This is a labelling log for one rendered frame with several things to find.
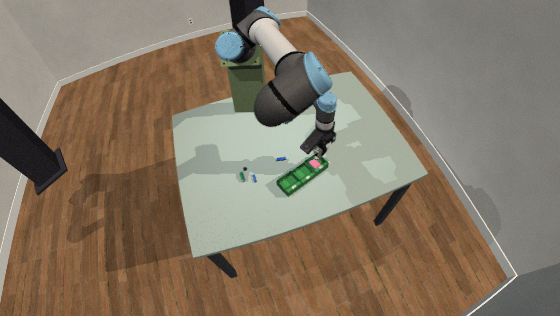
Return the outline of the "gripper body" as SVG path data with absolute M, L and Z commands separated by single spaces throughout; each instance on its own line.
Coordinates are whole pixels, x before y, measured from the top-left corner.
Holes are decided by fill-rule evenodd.
M 315 127 L 316 127 L 316 126 L 315 126 Z M 326 146 L 328 143 L 330 143 L 330 142 L 333 143 L 333 142 L 335 141 L 336 133 L 334 132 L 334 127 L 335 127 L 335 121 L 334 121 L 334 124 L 333 124 L 333 128 L 332 128 L 332 129 L 329 129 L 329 130 L 321 130 L 321 129 L 319 129 L 319 128 L 316 127 L 316 129 L 317 129 L 319 132 L 322 132 L 322 133 L 325 133 L 325 134 L 326 134 L 326 135 L 321 139 L 321 141 L 318 143 L 317 146 L 318 146 L 319 148 L 323 148 L 323 145 Z M 330 132 L 327 133 L 327 131 L 330 131 Z M 334 140 L 333 140 L 333 139 L 334 139 Z M 333 140 L 333 141 L 332 141 L 332 140 Z

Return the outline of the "green rack of three bins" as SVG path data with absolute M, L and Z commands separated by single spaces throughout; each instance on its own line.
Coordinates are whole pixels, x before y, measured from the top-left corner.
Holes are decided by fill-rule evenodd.
M 289 171 L 281 178 L 276 180 L 277 186 L 289 197 L 294 192 L 299 190 L 313 178 L 318 176 L 322 173 L 325 169 L 328 168 L 329 163 L 321 157 L 318 161 L 320 162 L 321 166 L 317 169 L 314 169 L 309 162 L 313 160 L 315 155 L 312 155 L 307 160 L 305 160 L 301 165 Z M 313 168 L 311 168 L 310 166 Z

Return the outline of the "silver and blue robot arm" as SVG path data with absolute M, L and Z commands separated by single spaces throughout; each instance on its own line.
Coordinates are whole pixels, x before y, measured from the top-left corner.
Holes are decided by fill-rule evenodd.
M 337 107 L 336 96 L 328 92 L 332 81 L 314 53 L 297 51 L 279 31 L 280 25 L 272 12 L 260 6 L 217 39 L 216 53 L 225 61 L 243 63 L 254 55 L 256 44 L 260 43 L 274 64 L 276 77 L 260 90 L 254 103 L 254 114 L 262 125 L 288 124 L 296 114 L 313 105 L 316 126 L 329 130 Z

